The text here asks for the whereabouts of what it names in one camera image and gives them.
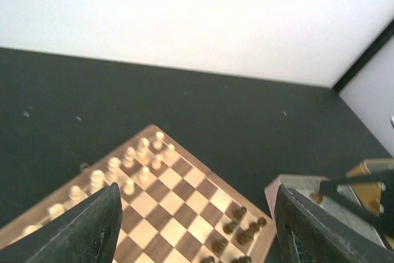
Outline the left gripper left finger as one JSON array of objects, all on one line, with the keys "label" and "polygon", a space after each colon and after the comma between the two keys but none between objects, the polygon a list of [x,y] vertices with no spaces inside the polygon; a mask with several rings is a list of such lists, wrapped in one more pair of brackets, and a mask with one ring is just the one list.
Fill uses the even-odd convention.
[{"label": "left gripper left finger", "polygon": [[1,250],[1,262],[112,262],[123,218],[117,183]]}]

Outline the dark chess piece corner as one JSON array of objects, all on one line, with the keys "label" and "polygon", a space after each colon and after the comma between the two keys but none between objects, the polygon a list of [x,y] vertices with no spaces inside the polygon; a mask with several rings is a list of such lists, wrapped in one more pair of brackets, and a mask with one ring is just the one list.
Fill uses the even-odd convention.
[{"label": "dark chess piece corner", "polygon": [[237,234],[236,240],[240,245],[245,245],[254,239],[254,232],[245,230]]}]

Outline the brown knight chess piece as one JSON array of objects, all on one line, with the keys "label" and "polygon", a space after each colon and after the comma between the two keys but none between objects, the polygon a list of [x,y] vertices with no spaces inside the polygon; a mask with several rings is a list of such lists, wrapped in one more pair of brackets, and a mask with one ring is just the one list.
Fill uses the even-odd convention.
[{"label": "brown knight chess piece", "polygon": [[260,225],[257,222],[251,222],[247,229],[250,233],[257,233],[260,230]]}]

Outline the dark chess piece second row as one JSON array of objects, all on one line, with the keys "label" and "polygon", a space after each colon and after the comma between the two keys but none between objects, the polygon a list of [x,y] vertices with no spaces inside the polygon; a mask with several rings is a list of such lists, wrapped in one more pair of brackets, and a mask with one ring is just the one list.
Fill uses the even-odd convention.
[{"label": "dark chess piece second row", "polygon": [[215,240],[212,243],[212,251],[214,253],[221,253],[227,247],[227,244],[228,244],[228,240],[225,238],[221,240]]}]

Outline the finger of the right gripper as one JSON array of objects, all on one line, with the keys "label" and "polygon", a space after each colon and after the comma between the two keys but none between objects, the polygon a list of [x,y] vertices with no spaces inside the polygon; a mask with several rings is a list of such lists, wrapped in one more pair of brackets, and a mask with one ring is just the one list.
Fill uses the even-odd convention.
[{"label": "finger of the right gripper", "polygon": [[[385,184],[385,191],[381,193],[380,198],[380,205],[383,207],[383,212],[380,212],[379,216],[358,206],[337,191],[340,185],[374,182]],[[373,172],[369,175],[358,175],[335,180],[322,180],[320,182],[319,192],[347,208],[350,212],[369,223],[378,231],[393,238],[393,170]]]}]

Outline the dark chess piece placed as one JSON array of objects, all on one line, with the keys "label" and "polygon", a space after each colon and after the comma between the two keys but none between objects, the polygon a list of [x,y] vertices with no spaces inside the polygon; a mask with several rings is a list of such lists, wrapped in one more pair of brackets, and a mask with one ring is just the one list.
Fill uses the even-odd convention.
[{"label": "dark chess piece placed", "polygon": [[231,263],[251,263],[252,258],[250,256],[240,256],[237,258],[234,258]]}]

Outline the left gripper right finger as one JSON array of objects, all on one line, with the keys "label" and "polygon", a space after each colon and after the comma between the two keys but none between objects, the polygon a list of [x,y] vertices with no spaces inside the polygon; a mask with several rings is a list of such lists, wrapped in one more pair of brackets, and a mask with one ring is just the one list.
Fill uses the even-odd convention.
[{"label": "left gripper right finger", "polygon": [[392,251],[283,184],[276,196],[275,223],[284,262],[393,262]]}]

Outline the dark rook chess piece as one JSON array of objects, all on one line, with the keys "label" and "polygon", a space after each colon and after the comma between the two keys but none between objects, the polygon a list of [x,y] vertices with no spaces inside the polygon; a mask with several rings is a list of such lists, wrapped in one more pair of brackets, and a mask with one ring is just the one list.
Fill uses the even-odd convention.
[{"label": "dark rook chess piece", "polygon": [[232,211],[233,219],[236,221],[241,221],[247,213],[247,208],[245,206],[238,207]]}]

